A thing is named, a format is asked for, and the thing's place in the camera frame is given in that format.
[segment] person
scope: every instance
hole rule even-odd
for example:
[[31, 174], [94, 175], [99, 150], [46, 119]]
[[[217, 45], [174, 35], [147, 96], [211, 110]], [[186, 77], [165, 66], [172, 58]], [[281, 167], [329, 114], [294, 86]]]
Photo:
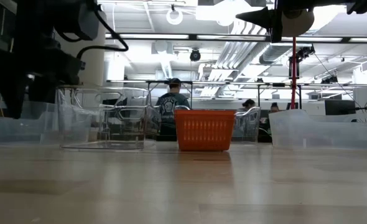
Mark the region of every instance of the person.
[[238, 109], [238, 112], [247, 112], [248, 110], [256, 106], [256, 102], [254, 102], [254, 100], [252, 99], [248, 99], [242, 105], [243, 108]]
[[277, 106], [277, 103], [272, 103], [271, 105], [271, 113], [277, 113], [279, 112], [279, 107]]
[[174, 121], [174, 109], [176, 106], [190, 107], [188, 99], [180, 94], [181, 81], [178, 78], [169, 80], [170, 91], [162, 95], [156, 103], [160, 106], [159, 112], [161, 115], [161, 136], [170, 136], [171, 138], [163, 139], [166, 141], [176, 141], [176, 127]]

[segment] fluorescent light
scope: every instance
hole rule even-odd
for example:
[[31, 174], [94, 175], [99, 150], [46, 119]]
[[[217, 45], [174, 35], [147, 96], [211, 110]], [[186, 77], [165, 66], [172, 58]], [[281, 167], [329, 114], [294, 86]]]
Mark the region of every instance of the fluorescent light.
[[197, 35], [199, 40], [235, 40], [235, 41], [265, 41], [265, 36], [247, 35]]
[[297, 41], [304, 42], [341, 42], [342, 40], [340, 37], [297, 37]]
[[350, 42], [367, 42], [367, 38], [351, 38]]
[[[297, 37], [298, 42], [341, 42], [341, 37]], [[282, 41], [292, 42], [292, 37], [282, 37]]]
[[263, 83], [232, 82], [231, 85], [258, 85]]
[[174, 40], [174, 39], [189, 39], [189, 35], [186, 34], [120, 34], [120, 37], [123, 39], [165, 39], [165, 40]]
[[185, 1], [160, 1], [160, 0], [154, 0], [154, 1], [143, 1], [143, 0], [99, 0], [99, 4], [143, 4], [143, 2], [146, 2], [148, 4], [171, 4], [174, 3], [178, 6], [186, 6], [187, 3]]
[[[292, 47], [292, 43], [271, 43], [271, 46], [278, 46], [278, 47]], [[312, 47], [312, 44], [302, 44], [298, 43], [297, 47]]]
[[109, 82], [114, 82], [114, 83], [146, 83], [146, 81], [142, 81], [142, 80], [109, 80]]
[[227, 82], [193, 82], [193, 84], [216, 84], [216, 85], [224, 85]]

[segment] clear plastic container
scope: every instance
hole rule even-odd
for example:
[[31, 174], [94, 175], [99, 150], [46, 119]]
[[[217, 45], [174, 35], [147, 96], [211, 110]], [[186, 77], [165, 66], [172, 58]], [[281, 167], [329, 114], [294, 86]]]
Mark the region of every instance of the clear plastic container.
[[232, 144], [257, 143], [261, 109], [253, 107], [247, 112], [237, 112], [235, 115]]
[[148, 90], [63, 86], [57, 94], [61, 147], [120, 150], [154, 144], [161, 117]]
[[366, 149], [367, 119], [359, 115], [309, 116], [303, 110], [269, 115], [274, 147]]
[[6, 105], [0, 101], [0, 145], [58, 144], [56, 106], [49, 103], [25, 102], [20, 119], [8, 115]]

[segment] ceiling light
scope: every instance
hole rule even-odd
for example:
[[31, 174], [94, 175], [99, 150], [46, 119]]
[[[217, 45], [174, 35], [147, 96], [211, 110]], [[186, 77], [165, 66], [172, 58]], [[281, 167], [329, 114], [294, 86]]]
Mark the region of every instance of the ceiling light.
[[168, 0], [154, 0], [154, 1], [143, 1], [143, 0], [98, 0], [98, 4], [143, 4], [143, 2], [146, 2], [147, 4], [172, 4], [178, 6], [187, 6], [187, 1], [168, 1]]
[[[298, 42], [341, 42], [343, 39], [340, 37], [297, 37]], [[282, 37], [282, 41], [293, 42], [292, 37]]]
[[120, 34], [123, 39], [137, 40], [187, 40], [189, 35], [185, 34]]
[[258, 85], [258, 84], [262, 84], [262, 83], [257, 83], [257, 84], [254, 84], [254, 83], [248, 83], [248, 82], [232, 82], [231, 83], [232, 85]]
[[367, 38], [351, 38], [350, 42], [366, 42]]
[[199, 40], [265, 41], [265, 36], [248, 35], [197, 35]]
[[[278, 47], [292, 47], [293, 43], [271, 43], [271, 46], [278, 46]], [[302, 43], [298, 43], [297, 47], [312, 47], [312, 44], [302, 44]]]
[[146, 81], [142, 81], [142, 80], [108, 80], [108, 82], [113, 82], [113, 83], [146, 83]]
[[[178, 16], [175, 18], [175, 19], [173, 19], [173, 18], [171, 18], [171, 14], [173, 13], [173, 12], [178, 12]], [[169, 23], [169, 24], [172, 24], [172, 25], [179, 25], [182, 21], [183, 21], [183, 19], [184, 19], [184, 15], [182, 14], [182, 11], [181, 10], [169, 10], [168, 12], [167, 12], [167, 15], [165, 15], [165, 18], [167, 19], [167, 22]]]
[[193, 84], [224, 85], [229, 84], [229, 82], [193, 82]]

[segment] desk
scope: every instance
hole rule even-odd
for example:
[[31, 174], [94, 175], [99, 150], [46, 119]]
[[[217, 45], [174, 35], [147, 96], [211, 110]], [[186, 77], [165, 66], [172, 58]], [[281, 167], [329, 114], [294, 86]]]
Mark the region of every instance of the desk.
[[0, 147], [0, 223], [367, 223], [367, 151]]

